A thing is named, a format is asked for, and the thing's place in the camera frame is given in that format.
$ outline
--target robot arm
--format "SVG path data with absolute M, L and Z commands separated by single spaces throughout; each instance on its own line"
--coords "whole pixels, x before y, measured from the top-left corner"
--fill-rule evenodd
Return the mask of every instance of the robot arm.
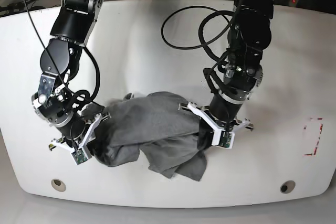
M 93 102 L 99 90 L 98 65 L 86 48 L 86 43 L 98 20 L 102 3 L 103 0 L 62 0 L 59 16 L 50 33 L 52 39 L 40 59 L 43 73 L 38 91 L 32 98 L 35 112 L 62 133 L 63 137 L 54 140 L 49 146 L 50 150 L 56 146 L 69 150 L 76 164 L 91 157 L 86 144 L 94 139 L 95 127 L 108 117 L 102 114 L 102 110 L 85 120 L 78 114 L 86 104 Z M 239 8 L 239 13 L 228 34 L 229 48 L 223 55 L 226 59 L 224 61 L 221 58 L 217 62 L 224 80 L 217 76 L 214 69 L 204 69 L 205 78 L 214 94 L 210 106 L 206 109 L 199 109 L 194 104 L 185 106 L 185 109 L 202 118 L 202 125 L 207 125 L 202 131 L 210 134 L 200 136 L 212 135 L 212 145 L 226 148 L 232 148 L 237 129 L 253 129 L 248 120 L 237 121 L 236 115 L 253 89 L 261 83 L 263 70 L 260 61 L 262 51 L 271 41 L 269 25 L 273 16 L 272 0 L 236 0 L 235 6 Z M 211 14 L 211 18 L 218 15 L 220 14 Z M 92 95 L 86 90 L 73 93 L 67 87 L 68 81 L 78 72 L 83 49 L 97 72 L 97 84 Z
M 77 113 L 94 100 L 99 90 L 98 65 L 86 43 L 98 20 L 102 3 L 103 0 L 62 0 L 60 13 L 50 32 L 52 39 L 40 59 L 42 74 L 38 91 L 32 97 L 35 112 L 63 135 L 54 140 L 50 150 L 56 146 L 68 149 L 77 164 L 90 158 L 86 144 L 94 138 L 93 129 L 106 117 L 97 113 L 84 120 Z M 83 49 L 97 72 L 92 95 L 86 90 L 73 93 L 67 87 L 78 73 Z
M 215 145 L 232 148 L 235 132 L 242 128 L 253 130 L 249 120 L 238 121 L 237 113 L 262 81 L 263 69 L 260 61 L 263 50 L 271 42 L 270 20 L 273 18 L 273 0 L 235 0 L 238 14 L 228 33 L 229 47 L 217 60 L 218 70 L 224 74 L 218 77 L 214 68 L 205 68 L 204 76 L 214 94 L 207 107 L 198 108 L 194 104 L 182 106 L 199 115 L 199 148 Z M 200 26 L 200 41 L 203 27 L 210 19 L 222 15 L 221 12 L 210 14 Z M 211 57 L 211 50 L 204 47 Z

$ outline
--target white tabletop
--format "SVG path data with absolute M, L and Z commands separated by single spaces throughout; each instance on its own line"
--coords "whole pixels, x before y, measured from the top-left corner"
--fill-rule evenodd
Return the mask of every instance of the white tabletop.
M 335 183 L 318 197 L 228 208 L 149 209 L 53 199 L 20 188 L 0 135 L 0 223 L 5 224 L 334 224 Z
M 98 102 L 128 92 L 171 91 L 199 105 L 209 103 L 212 95 L 202 70 L 213 62 L 202 49 L 174 50 L 160 37 L 162 21 L 189 5 L 232 8 L 232 2 L 207 0 L 104 3 L 88 45 L 101 69 Z M 57 14 L 57 8 L 33 13 L 45 43 Z M 176 16 L 167 24 L 167 38 L 182 46 L 197 44 L 198 25 L 208 14 L 188 10 Z M 221 18 L 213 20 L 206 27 L 206 39 L 225 25 Z M 2 18 L 0 26 L 0 78 L 6 80 L 1 83 L 6 92 L 0 97 L 0 127 L 15 175 L 28 193 L 108 205 L 220 207 L 315 196 L 330 183 L 336 167 L 336 18 L 332 15 L 276 6 L 272 43 L 261 62 L 263 83 L 239 113 L 256 129 L 237 134 L 232 150 L 208 150 L 208 167 L 200 183 L 183 176 L 168 180 L 151 172 L 143 155 L 137 162 L 108 168 L 95 159 L 75 166 L 64 150 L 49 152 L 49 141 L 59 133 L 30 105 L 41 73 L 41 45 L 26 14 Z M 217 55 L 226 47 L 225 36 L 212 45 Z M 94 75 L 83 56 L 71 87 L 92 91 Z M 316 147 L 321 123 L 318 152 L 305 156 Z M 304 134 L 305 125 L 309 136 Z M 51 187 L 54 178 L 65 182 L 64 193 Z M 285 195 L 280 186 L 288 180 L 294 180 L 296 188 Z

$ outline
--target screw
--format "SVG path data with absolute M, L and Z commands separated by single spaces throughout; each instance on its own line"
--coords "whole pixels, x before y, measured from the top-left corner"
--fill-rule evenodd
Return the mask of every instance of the screw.
M 255 73 L 255 71 L 254 71 L 253 68 L 249 68 L 249 69 L 246 70 L 246 73 L 247 73 L 249 76 L 252 76 L 252 75 Z
M 38 102 L 40 104 L 44 104 L 47 101 L 47 96 L 45 94 L 40 94 L 40 96 L 38 97 Z
M 97 4 L 97 7 L 98 7 L 98 8 L 101 7 L 101 5 L 103 4 L 103 1 L 104 1 L 104 0 L 98 0 L 98 4 Z

